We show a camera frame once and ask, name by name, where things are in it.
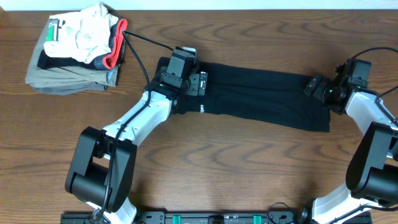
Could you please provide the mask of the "black t-shirt with white logo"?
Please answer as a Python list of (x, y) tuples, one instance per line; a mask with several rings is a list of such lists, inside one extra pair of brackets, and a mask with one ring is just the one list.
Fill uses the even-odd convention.
[(227, 114), (313, 132), (329, 132), (330, 110), (305, 94), (310, 76), (200, 63), (204, 96), (185, 95), (175, 114)]

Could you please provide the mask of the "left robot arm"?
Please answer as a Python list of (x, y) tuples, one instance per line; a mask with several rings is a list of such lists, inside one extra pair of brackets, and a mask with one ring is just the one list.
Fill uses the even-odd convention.
[(79, 137), (65, 190), (93, 207), (85, 223), (132, 223), (136, 207), (128, 195), (137, 148), (164, 122), (185, 96), (205, 94), (207, 73), (199, 71), (197, 51), (172, 51), (169, 64), (158, 70), (141, 99), (103, 129), (87, 127)]

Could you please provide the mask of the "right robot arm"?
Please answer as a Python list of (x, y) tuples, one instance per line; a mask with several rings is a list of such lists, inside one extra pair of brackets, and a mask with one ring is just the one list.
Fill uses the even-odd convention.
[(346, 171), (345, 182), (315, 198), (297, 215), (296, 223), (344, 223), (370, 211), (397, 211), (397, 118), (382, 96), (368, 89), (371, 63), (349, 58), (337, 66), (336, 77), (313, 77), (305, 94), (337, 114), (354, 120), (363, 138)]

